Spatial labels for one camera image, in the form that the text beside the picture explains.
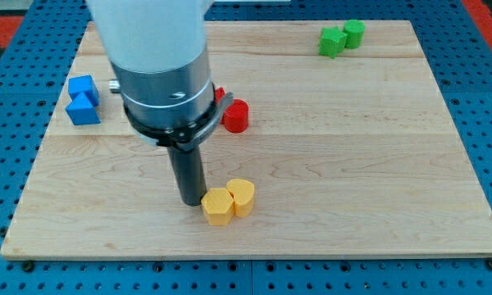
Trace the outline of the red block behind arm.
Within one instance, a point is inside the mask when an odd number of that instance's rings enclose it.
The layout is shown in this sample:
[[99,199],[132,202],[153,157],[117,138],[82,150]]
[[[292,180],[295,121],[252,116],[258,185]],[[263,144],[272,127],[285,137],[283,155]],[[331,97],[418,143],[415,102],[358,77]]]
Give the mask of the red block behind arm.
[[[221,99],[226,95],[226,91],[224,90],[224,88],[222,86],[218,87],[215,89],[214,91],[214,96],[215,96],[215,104],[217,106],[219,106],[220,102],[221,102]],[[220,124],[223,125],[224,124],[224,113],[221,113],[221,120],[220,120]]]

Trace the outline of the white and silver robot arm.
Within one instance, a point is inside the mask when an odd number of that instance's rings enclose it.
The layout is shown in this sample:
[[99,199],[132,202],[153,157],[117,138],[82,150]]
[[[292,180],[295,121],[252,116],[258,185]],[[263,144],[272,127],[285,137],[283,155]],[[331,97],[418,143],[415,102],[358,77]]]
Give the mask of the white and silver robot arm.
[[133,129],[188,152],[216,128],[204,16],[212,0],[88,0]]

